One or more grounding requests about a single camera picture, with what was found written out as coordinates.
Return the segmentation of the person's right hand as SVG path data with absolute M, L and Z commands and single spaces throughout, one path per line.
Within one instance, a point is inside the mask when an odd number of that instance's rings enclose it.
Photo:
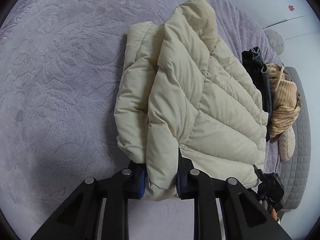
M 267 210 L 268 205 L 267 202 L 260 200 L 259 203 L 263 206 L 264 209 Z M 278 223 L 280 224 L 280 218 L 278 217 L 278 214 L 276 213 L 275 209 L 271 209 L 271 211 L 269 212 L 271 217 Z

